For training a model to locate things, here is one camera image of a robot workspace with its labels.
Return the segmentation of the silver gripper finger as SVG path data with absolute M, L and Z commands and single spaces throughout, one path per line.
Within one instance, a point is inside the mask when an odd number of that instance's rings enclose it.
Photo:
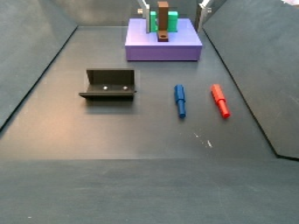
M 205 18 L 211 13 L 211 5 L 214 0 L 202 0 L 202 2 L 198 4 L 198 10 L 197 10 L 197 31 L 202 29 L 202 25 L 205 22 Z
M 139 2 L 139 6 L 143 9 L 143 18 L 146 19 L 146 31 L 151 31 L 151 6 L 146 2 L 146 0 L 137 0 Z

